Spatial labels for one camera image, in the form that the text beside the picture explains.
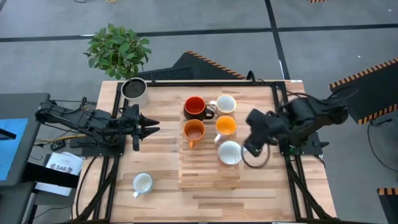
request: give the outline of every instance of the mug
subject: mug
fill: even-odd
[[[236,132],[237,128],[236,121],[231,116],[220,116],[216,121],[216,133],[217,136],[214,138],[214,143],[223,138],[230,138]]]
[[[233,116],[236,100],[232,96],[222,95],[217,98],[217,101],[210,101],[209,106],[217,113],[217,116]]]
[[[205,100],[200,96],[189,97],[184,104],[184,117],[187,120],[211,119],[214,117],[214,112],[206,108]]]
[[[140,173],[136,175],[132,181],[132,187],[135,190],[133,196],[135,198],[140,197],[142,194],[147,194],[154,188],[154,180],[147,173]]]
[[[236,165],[242,160],[242,146],[234,141],[226,141],[218,148],[218,157],[226,165]]]
[[[189,148],[199,142],[205,135],[205,124],[198,119],[192,119],[184,125],[184,136],[189,140]]]

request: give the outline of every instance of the gray floor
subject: gray floor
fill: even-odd
[[[385,24],[398,21],[396,0],[271,0],[279,27]],[[138,32],[270,27],[262,0],[118,0],[86,4],[52,0],[8,0],[0,11],[1,37],[92,34],[109,22]],[[280,39],[291,79],[303,80],[307,93],[330,94],[328,84],[398,55],[398,29],[284,32]],[[253,70],[258,78],[281,79],[271,33],[151,37],[153,54],[145,70],[171,67],[184,50],[193,50],[239,73]],[[0,43],[0,93],[45,91],[52,98],[96,100],[103,72],[89,69],[82,52],[87,40]],[[372,155],[367,126],[351,118],[341,126],[320,130],[326,172],[337,214],[344,220],[386,223],[376,189],[398,187],[397,174]],[[391,123],[371,129],[376,152],[398,168],[398,129]],[[40,138],[61,132],[42,127]],[[32,155],[49,152],[34,148]],[[48,207],[40,206],[43,212]],[[35,220],[67,220],[70,209],[54,210]]]

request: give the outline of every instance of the orange mug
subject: orange mug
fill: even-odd
[[[214,143],[218,143],[220,140],[225,140],[233,137],[237,128],[236,121],[231,116],[220,116],[216,121],[216,133],[217,136],[214,138]]]
[[[184,136],[189,140],[189,148],[193,148],[195,142],[200,141],[205,135],[205,124],[198,119],[192,119],[184,125]]]

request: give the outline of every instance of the green leaves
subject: green leaves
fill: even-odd
[[[134,56],[136,56],[136,53],[129,53],[126,57],[126,59],[132,59]]]
[[[114,25],[108,24],[108,29],[109,29],[109,32],[114,32]]]
[[[147,38],[137,36],[131,29],[108,24],[108,30],[101,28],[88,42],[90,47],[84,54],[90,68],[104,70],[106,75],[118,80],[128,79],[136,77],[139,67],[143,70],[143,65],[148,62],[147,54],[152,51],[144,46],[149,43]]]
[[[130,48],[130,44],[125,43],[119,48],[119,52],[126,52],[127,50],[129,50],[129,48]]]
[[[92,68],[94,66],[94,63],[95,63],[95,59],[93,59],[93,58],[88,59],[88,66],[90,66],[90,68]]]
[[[149,40],[147,38],[142,38],[141,43],[142,44],[149,44]]]

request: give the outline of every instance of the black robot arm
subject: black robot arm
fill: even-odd
[[[42,123],[59,123],[94,139],[96,146],[112,148],[119,144],[120,136],[131,135],[133,149],[139,151],[139,140],[158,131],[160,128],[148,128],[159,124],[158,121],[144,117],[139,113],[138,105],[124,108],[120,118],[114,118],[103,110],[84,108],[86,98],[75,110],[64,108],[49,100],[40,104],[36,119]]]
[[[296,98],[282,105],[277,114],[272,111],[263,114],[253,109],[246,118],[251,134],[244,147],[257,157],[264,144],[275,146],[281,138],[287,139],[291,146],[301,146],[316,130],[341,124],[347,117],[347,105],[339,98]]]

